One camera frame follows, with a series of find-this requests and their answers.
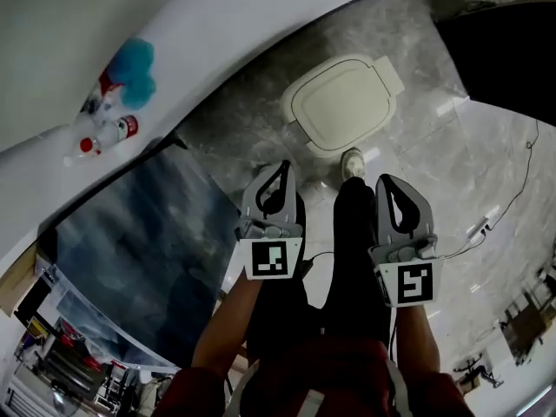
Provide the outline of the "person's black trousers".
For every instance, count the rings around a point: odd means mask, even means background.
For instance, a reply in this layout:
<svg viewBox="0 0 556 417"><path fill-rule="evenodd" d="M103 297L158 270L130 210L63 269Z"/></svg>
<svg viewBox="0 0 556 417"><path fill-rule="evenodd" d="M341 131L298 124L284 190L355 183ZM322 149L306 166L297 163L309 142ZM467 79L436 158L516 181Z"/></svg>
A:
<svg viewBox="0 0 556 417"><path fill-rule="evenodd" d="M316 336L389 343L391 310L368 253L374 225L373 190L360 177L348 179L334 201L334 270L324 306L309 305L299 273L264 281L248 324L248 356L260 358Z"/></svg>

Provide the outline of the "dark glass panel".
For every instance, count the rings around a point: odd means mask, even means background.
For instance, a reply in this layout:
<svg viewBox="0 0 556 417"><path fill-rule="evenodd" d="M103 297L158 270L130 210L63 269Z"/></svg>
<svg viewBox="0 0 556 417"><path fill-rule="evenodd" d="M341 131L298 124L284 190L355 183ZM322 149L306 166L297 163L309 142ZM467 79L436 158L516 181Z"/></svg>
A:
<svg viewBox="0 0 556 417"><path fill-rule="evenodd" d="M237 207L185 145L167 142L69 208L46 255L109 322L187 367L235 246Z"/></svg>

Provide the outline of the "beige pedal trash bin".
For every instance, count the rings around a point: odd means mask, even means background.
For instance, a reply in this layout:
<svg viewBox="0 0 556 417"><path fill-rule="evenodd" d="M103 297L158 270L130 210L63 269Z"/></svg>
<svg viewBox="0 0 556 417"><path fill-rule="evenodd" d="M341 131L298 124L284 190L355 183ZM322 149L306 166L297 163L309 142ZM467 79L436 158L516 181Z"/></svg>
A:
<svg viewBox="0 0 556 417"><path fill-rule="evenodd" d="M282 117L312 154L333 157L385 127L404 89L387 56L336 56L289 85Z"/></svg>

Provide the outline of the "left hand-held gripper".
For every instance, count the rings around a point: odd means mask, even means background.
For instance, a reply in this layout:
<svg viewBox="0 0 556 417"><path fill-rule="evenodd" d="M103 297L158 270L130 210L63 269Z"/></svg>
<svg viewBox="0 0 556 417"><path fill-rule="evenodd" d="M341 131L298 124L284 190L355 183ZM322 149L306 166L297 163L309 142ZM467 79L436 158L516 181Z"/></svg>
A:
<svg viewBox="0 0 556 417"><path fill-rule="evenodd" d="M242 197L236 253L249 280L291 279L303 227L294 222L295 172L284 160L259 168Z"/></svg>

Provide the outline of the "large black box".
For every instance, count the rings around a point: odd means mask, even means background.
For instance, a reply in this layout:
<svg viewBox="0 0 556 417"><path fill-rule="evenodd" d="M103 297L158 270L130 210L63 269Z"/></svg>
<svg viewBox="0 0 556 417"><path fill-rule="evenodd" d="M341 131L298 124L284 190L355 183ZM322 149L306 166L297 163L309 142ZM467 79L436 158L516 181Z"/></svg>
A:
<svg viewBox="0 0 556 417"><path fill-rule="evenodd" d="M485 3L434 25L472 100L556 127L556 0Z"/></svg>

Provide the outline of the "person's right shoe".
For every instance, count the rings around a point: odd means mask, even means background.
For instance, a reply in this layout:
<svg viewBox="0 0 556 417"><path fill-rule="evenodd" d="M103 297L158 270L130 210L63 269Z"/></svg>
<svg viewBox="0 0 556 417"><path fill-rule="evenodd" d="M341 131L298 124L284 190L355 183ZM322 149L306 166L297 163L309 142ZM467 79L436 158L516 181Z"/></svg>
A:
<svg viewBox="0 0 556 417"><path fill-rule="evenodd" d="M358 177L365 179L366 169L364 156L357 148L351 148L342 153L341 156L341 178L344 182Z"/></svg>

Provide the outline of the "cluttered storage rack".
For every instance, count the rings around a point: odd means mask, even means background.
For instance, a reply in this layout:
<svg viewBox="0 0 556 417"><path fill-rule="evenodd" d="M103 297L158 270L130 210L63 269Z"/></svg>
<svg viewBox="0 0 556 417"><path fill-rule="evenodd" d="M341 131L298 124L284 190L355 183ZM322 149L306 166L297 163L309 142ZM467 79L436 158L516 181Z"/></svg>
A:
<svg viewBox="0 0 556 417"><path fill-rule="evenodd" d="M129 407L127 368L94 354L64 320L52 327L40 314L28 317L16 356L48 388L47 402L59 417L120 417Z"/></svg>

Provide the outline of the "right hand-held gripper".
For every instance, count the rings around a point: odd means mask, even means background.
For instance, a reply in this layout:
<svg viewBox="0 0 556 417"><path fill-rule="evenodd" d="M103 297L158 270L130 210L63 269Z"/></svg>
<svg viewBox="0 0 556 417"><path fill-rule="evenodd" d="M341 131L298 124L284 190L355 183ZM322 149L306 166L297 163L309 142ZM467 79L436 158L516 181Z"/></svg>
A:
<svg viewBox="0 0 556 417"><path fill-rule="evenodd" d="M375 195L377 240L384 245L368 253L382 300L390 308L436 301L443 261L435 254L437 236L430 235L430 204L408 182L388 174L377 180Z"/></svg>

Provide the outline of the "person's right forearm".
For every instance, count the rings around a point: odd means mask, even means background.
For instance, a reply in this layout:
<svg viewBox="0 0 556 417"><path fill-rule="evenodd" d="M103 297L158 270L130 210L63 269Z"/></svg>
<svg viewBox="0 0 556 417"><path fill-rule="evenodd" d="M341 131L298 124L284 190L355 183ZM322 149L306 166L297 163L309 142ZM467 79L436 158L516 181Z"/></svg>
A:
<svg viewBox="0 0 556 417"><path fill-rule="evenodd" d="M440 353L423 306L399 308L396 357L406 379L418 380L440 371Z"/></svg>

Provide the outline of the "cluttered work desk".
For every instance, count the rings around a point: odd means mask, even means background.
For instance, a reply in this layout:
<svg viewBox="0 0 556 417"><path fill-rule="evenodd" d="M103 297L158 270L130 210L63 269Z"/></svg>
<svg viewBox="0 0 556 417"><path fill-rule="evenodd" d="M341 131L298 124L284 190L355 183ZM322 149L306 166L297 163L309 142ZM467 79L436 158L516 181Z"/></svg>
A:
<svg viewBox="0 0 556 417"><path fill-rule="evenodd" d="M525 305L514 301L500 321L517 367L530 362L534 348L544 344L544 334L556 320L556 267L540 268L535 275L533 286L522 291Z"/></svg>

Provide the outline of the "red-capped plastic bottle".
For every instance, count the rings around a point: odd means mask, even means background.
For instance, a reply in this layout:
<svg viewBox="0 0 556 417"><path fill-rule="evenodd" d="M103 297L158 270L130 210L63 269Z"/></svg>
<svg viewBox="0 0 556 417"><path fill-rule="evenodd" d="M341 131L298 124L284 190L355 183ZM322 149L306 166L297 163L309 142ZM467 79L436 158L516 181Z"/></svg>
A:
<svg viewBox="0 0 556 417"><path fill-rule="evenodd" d="M63 165L70 167L99 156L118 143L135 136L138 127L138 121L132 115L115 120L97 121L88 114L80 114L71 126L71 142L63 157Z"/></svg>

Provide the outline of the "white power strip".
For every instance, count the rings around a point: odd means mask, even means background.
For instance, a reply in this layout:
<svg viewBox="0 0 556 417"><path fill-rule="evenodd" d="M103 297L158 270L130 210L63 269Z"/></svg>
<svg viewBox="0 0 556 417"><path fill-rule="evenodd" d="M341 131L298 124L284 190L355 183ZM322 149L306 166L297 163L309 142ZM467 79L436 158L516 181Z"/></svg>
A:
<svg viewBox="0 0 556 417"><path fill-rule="evenodd" d="M479 221L467 231L467 243L473 244L478 241L486 231L488 223L489 218L487 216L482 216Z"/></svg>

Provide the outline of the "red-labelled clear bottle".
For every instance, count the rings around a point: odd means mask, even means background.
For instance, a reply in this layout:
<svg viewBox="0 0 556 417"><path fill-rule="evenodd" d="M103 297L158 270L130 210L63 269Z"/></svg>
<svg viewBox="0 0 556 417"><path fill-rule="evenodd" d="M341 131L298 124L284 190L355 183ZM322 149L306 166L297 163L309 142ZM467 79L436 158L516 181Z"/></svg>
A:
<svg viewBox="0 0 556 417"><path fill-rule="evenodd" d="M113 83L107 70L104 70L87 95L80 113L92 116L97 121L114 117L122 107L122 89L123 85Z"/></svg>

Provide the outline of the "person's red jacket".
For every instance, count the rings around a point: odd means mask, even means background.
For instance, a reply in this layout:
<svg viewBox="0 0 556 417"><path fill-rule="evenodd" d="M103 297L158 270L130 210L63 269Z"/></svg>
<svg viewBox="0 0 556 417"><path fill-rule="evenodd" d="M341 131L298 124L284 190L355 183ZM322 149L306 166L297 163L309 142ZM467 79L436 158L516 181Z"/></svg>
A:
<svg viewBox="0 0 556 417"><path fill-rule="evenodd" d="M315 391L323 396L315 417L399 417L394 395L403 389L413 417L474 417L450 375L393 381L393 371L381 342L321 335L260 359L242 390L239 414L297 417Z"/></svg>

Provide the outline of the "person's left forearm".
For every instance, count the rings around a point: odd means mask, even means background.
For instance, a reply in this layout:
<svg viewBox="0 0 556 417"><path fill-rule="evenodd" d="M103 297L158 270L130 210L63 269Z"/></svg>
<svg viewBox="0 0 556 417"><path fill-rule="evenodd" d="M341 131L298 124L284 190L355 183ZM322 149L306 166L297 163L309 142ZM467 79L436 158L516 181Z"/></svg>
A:
<svg viewBox="0 0 556 417"><path fill-rule="evenodd" d="M226 377L246 340L261 285L262 281L250 281L244 272L240 274L203 330L191 367L207 369L221 379Z"/></svg>

